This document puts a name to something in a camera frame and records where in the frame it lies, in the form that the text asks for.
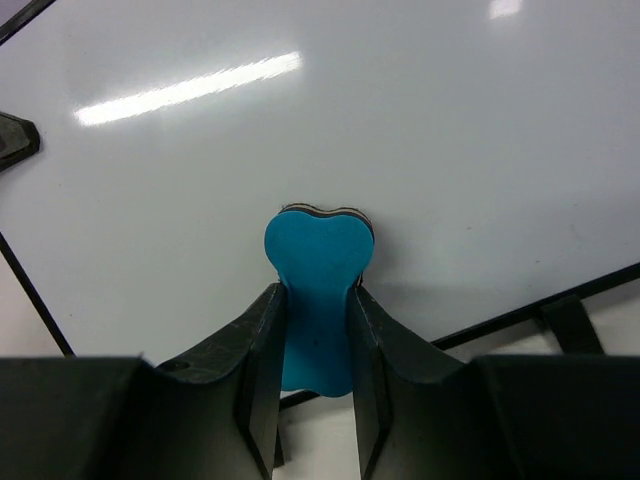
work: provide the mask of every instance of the glossy white board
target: glossy white board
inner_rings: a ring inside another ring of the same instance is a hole
[[[43,151],[0,231],[76,352],[160,361],[271,281],[289,202],[373,220],[435,339],[640,260],[640,3],[58,0],[0,47]]]

